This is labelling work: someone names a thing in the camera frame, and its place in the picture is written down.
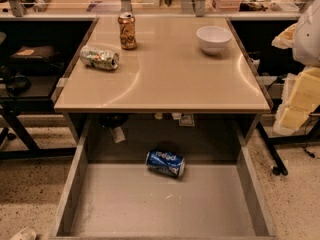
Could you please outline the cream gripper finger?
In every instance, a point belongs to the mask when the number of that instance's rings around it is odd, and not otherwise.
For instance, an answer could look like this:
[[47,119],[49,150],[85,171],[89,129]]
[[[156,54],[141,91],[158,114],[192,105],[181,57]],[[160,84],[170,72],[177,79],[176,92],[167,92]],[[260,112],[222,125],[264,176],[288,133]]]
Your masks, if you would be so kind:
[[273,131],[290,136],[320,105],[320,68],[305,67],[298,75],[289,73],[285,78],[281,99]]
[[293,47],[293,35],[295,32],[296,23],[290,25],[283,30],[278,36],[276,36],[271,45],[279,49],[288,49]]

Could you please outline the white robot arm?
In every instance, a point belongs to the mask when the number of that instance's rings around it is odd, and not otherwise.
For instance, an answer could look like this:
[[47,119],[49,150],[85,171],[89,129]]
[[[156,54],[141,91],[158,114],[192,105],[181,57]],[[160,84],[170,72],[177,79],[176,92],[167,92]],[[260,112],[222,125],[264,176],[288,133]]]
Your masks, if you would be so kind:
[[320,105],[320,0],[314,0],[297,23],[273,39],[272,45],[291,48],[293,59],[304,65],[300,73],[286,77],[275,116],[273,130],[288,136]]

